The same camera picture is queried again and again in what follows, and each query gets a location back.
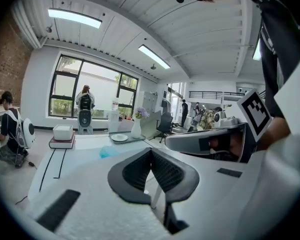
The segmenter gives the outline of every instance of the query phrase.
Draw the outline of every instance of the purple flower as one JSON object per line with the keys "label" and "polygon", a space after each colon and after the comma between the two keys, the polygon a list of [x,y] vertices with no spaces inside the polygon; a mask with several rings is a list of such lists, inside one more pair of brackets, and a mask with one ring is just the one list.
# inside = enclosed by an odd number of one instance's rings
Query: purple flower
{"label": "purple flower", "polygon": [[148,113],[143,107],[137,107],[134,111],[134,116],[137,119],[146,118]]}

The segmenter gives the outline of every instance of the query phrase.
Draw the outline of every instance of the stack of books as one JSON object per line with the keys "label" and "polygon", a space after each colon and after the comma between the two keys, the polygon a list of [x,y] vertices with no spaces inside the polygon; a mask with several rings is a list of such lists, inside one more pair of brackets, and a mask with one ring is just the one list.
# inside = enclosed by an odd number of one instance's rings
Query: stack of books
{"label": "stack of books", "polygon": [[56,140],[55,137],[49,141],[49,147],[51,149],[72,149],[75,142],[75,133],[73,132],[70,140]]}

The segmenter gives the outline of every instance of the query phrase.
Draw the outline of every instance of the fluorescent light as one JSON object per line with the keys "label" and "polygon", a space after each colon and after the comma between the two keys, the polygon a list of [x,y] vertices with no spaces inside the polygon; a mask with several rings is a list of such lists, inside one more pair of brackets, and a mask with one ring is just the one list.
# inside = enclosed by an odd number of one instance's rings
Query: fluorescent light
{"label": "fluorescent light", "polygon": [[260,61],[260,59],[261,59],[261,53],[260,53],[260,38],[259,38],[259,40],[258,40],[258,44],[257,44],[256,49],[255,49],[255,51],[254,51],[253,59],[254,59],[255,61]]}
{"label": "fluorescent light", "polygon": [[144,44],[139,47],[139,50],[143,52],[145,55],[148,55],[151,59],[158,62],[165,70],[170,69],[170,66],[165,63],[165,61],[156,55],[152,50],[146,47]]}
{"label": "fluorescent light", "polygon": [[62,9],[48,9],[49,16],[52,18],[59,18],[59,19],[65,19],[69,21],[79,22],[82,24],[89,25],[94,28],[99,28],[102,20],[97,18],[92,18],[87,15],[69,11],[69,10],[62,10]]}

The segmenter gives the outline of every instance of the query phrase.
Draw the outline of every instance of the office chair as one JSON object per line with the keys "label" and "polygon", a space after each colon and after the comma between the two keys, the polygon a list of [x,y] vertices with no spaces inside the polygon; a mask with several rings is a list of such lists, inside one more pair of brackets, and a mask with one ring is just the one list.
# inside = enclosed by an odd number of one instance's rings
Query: office chair
{"label": "office chair", "polygon": [[161,116],[161,122],[160,125],[158,126],[158,121],[156,121],[156,129],[158,131],[160,131],[160,134],[153,137],[154,139],[156,137],[161,137],[161,140],[159,141],[159,143],[162,142],[163,138],[166,138],[168,135],[167,133],[171,133],[172,131],[172,120],[174,118],[171,116],[171,114],[169,112],[163,113],[163,115]]}

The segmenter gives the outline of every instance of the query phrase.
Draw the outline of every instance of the white vase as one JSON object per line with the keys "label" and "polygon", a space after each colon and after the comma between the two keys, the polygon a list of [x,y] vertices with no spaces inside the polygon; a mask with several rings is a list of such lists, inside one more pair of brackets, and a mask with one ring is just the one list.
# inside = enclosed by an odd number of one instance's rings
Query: white vase
{"label": "white vase", "polygon": [[140,120],[138,118],[134,119],[134,125],[131,129],[131,137],[134,139],[140,139],[141,138],[141,127],[140,127]]}

